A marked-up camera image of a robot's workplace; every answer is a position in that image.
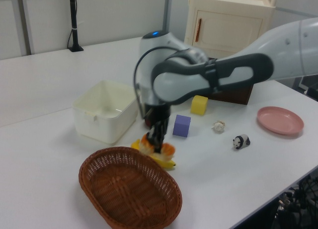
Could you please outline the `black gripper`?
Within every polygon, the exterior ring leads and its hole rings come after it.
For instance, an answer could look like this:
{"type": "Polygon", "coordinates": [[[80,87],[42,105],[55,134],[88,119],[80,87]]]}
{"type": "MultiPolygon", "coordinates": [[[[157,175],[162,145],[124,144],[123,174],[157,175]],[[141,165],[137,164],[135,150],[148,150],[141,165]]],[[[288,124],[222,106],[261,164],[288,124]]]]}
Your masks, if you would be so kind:
{"type": "Polygon", "coordinates": [[[155,146],[156,153],[161,152],[170,114],[171,106],[168,104],[145,104],[144,122],[147,126],[152,126],[146,133],[146,138],[151,145],[155,146]]]}

